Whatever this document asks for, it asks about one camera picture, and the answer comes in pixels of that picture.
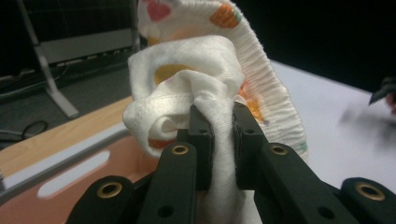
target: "black object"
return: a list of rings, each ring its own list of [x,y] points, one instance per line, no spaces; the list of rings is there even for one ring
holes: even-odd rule
[[[208,189],[210,184],[210,175],[198,174],[211,172],[210,146],[215,137],[208,121],[197,111],[191,107],[190,129],[179,130],[178,142],[163,151],[151,181],[147,177],[144,183],[134,183],[119,206],[102,204],[100,209],[122,214],[111,223],[125,223],[124,217],[129,218],[129,223],[195,222],[195,191],[198,186]],[[254,201],[264,223],[396,223],[394,193],[363,178],[347,179],[341,189],[323,183],[291,147],[268,143],[245,105],[234,106],[233,132],[236,183],[240,189],[255,190]],[[194,138],[201,139],[196,142],[200,149],[186,143]],[[77,203],[68,224],[110,223],[104,221],[108,217],[92,217],[88,214],[92,211],[84,207],[90,208],[98,200],[97,195],[90,193],[97,190],[94,186],[98,183]],[[71,219],[76,214],[80,220]],[[111,212],[99,216],[111,216]]]
[[[369,104],[373,104],[383,98],[389,93],[396,93],[396,77],[386,77],[382,81],[381,89],[373,93]]]

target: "white cloth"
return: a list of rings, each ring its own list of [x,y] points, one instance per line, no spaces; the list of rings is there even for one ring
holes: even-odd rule
[[[261,223],[251,192],[235,184],[233,100],[247,104],[270,142],[304,159],[307,150],[297,111],[248,22],[234,4],[216,0],[141,0],[138,18],[141,34],[157,45],[128,61],[134,101],[125,125],[158,157],[177,129],[188,128],[190,105],[197,105],[216,136],[199,222]]]

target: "black plastic part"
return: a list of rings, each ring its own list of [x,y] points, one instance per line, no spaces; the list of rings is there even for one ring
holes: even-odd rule
[[[349,178],[344,181],[340,196],[360,223],[396,223],[396,195],[373,180]]]
[[[112,197],[99,197],[98,190],[106,184],[108,189],[104,188],[103,192],[107,195],[109,191],[114,190],[111,183],[121,185],[120,192]],[[121,224],[130,223],[133,219],[133,198],[134,187],[132,182],[122,176],[107,176],[95,181],[85,191],[84,195],[74,206],[67,224]]]
[[[233,139],[236,185],[240,189],[255,189],[259,177],[257,155],[268,141],[249,109],[239,103],[233,107]]]
[[[190,144],[174,143],[163,150],[137,223],[195,222],[196,160]]]
[[[261,195],[255,196],[264,223],[359,223],[291,147],[266,144],[259,157],[259,169],[265,181],[262,178],[258,184],[269,185],[258,188],[256,194]],[[268,204],[262,198],[265,194],[270,194]],[[268,211],[265,209],[274,206],[273,202],[281,212],[278,217],[273,217],[277,222],[267,222],[265,212],[268,214]]]
[[[197,150],[197,190],[208,190],[212,178],[214,135],[210,124],[195,105],[190,108],[189,143]]]

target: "metal stand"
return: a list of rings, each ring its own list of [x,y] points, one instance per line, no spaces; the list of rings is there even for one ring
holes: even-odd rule
[[[52,73],[49,68],[47,58],[41,49],[40,43],[38,42],[37,36],[35,34],[35,29],[33,28],[33,24],[29,19],[29,15],[27,14],[26,8],[22,0],[18,0],[18,6],[20,8],[21,15],[25,23],[26,29],[28,31],[28,34],[32,40],[32,44],[35,48],[35,55],[37,56],[37,59],[40,62],[41,71],[44,73],[44,76],[47,80],[48,83],[47,93],[55,102],[55,104],[61,108],[61,110],[66,114],[68,118],[74,119],[78,117],[79,115],[78,111],[64,97],[64,95],[59,91],[58,87],[56,86],[55,80],[53,79]]]

